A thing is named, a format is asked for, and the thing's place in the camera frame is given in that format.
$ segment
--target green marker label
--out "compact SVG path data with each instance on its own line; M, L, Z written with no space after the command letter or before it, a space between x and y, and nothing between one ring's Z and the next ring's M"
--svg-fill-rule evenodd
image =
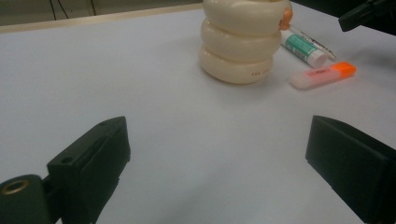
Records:
M308 60L309 55L317 50L313 45L306 42L302 37L298 35L291 35L286 40L285 47L291 50L297 57Z

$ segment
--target orange highlighter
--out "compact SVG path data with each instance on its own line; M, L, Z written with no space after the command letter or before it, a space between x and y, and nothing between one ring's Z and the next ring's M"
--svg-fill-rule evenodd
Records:
M290 78L290 84L297 89L308 89L326 83L352 77L356 67L350 63L335 63L328 67L312 69Z

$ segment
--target brass ring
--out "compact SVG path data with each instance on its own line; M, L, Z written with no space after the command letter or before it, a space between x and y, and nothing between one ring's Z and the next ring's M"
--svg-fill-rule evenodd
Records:
M18 193L23 189L26 189L29 186L29 180L16 180L1 189L1 193L4 195L10 195L14 193Z

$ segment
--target dark cable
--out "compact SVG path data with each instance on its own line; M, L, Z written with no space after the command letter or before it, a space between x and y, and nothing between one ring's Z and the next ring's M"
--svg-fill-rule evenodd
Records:
M52 15L53 15L53 19L55 19L55 20L56 20L55 9L53 9L52 0L49 0L49 3L50 3L50 8L52 9Z
M95 10L95 5L93 4L93 0L91 0L91 5L93 10L93 16L96 16L96 10Z
M67 19L69 19L69 17L67 16L66 11L64 11L64 6L62 6L61 0L58 0L59 6L61 6L62 11L64 12L64 15L66 16Z

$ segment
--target orange cap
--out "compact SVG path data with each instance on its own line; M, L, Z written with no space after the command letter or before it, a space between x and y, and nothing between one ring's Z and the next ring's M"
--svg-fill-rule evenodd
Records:
M333 64L332 68L338 70L341 73L340 78L351 77L357 70L354 65L347 62Z

